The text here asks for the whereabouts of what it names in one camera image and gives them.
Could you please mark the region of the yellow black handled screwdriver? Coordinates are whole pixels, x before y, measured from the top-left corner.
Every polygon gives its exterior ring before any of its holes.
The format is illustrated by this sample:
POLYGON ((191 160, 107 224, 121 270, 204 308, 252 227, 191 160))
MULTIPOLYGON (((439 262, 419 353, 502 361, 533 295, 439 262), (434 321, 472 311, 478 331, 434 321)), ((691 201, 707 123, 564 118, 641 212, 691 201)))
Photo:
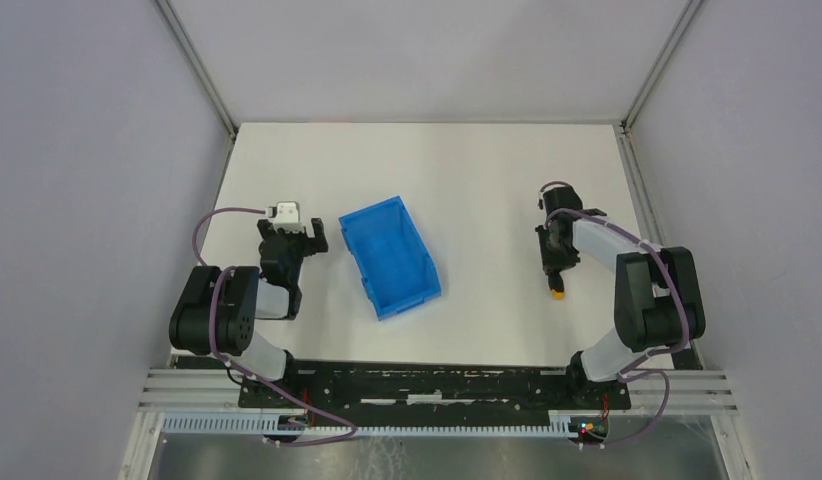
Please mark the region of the yellow black handled screwdriver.
POLYGON ((561 273, 552 271, 547 275, 547 281, 552 297, 556 300, 562 300, 565 297, 565 285, 561 273))

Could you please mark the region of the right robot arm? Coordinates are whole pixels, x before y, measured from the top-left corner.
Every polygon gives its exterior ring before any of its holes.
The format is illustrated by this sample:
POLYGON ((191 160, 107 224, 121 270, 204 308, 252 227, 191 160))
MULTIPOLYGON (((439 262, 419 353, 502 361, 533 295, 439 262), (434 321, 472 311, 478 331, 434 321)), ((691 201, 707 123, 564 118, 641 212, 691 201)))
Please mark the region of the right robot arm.
POLYGON ((647 360, 677 353, 702 336, 705 318, 692 253, 641 239, 604 216, 559 209, 535 230, 553 298, 565 296, 563 273, 584 256, 613 276, 613 326, 566 368, 578 386, 628 382, 647 360))

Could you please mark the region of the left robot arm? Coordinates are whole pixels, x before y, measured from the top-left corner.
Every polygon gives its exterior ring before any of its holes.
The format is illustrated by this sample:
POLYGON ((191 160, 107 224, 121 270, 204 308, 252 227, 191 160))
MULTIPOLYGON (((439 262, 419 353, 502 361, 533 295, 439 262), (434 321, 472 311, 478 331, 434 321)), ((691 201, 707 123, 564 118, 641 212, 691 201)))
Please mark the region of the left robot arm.
POLYGON ((168 326, 171 346, 197 356, 212 356, 247 376, 277 381, 292 355, 256 332, 259 320, 293 320, 302 290, 304 259, 329 250, 324 223, 303 225, 262 219, 257 266, 236 266, 225 278, 218 266, 196 266, 168 326))

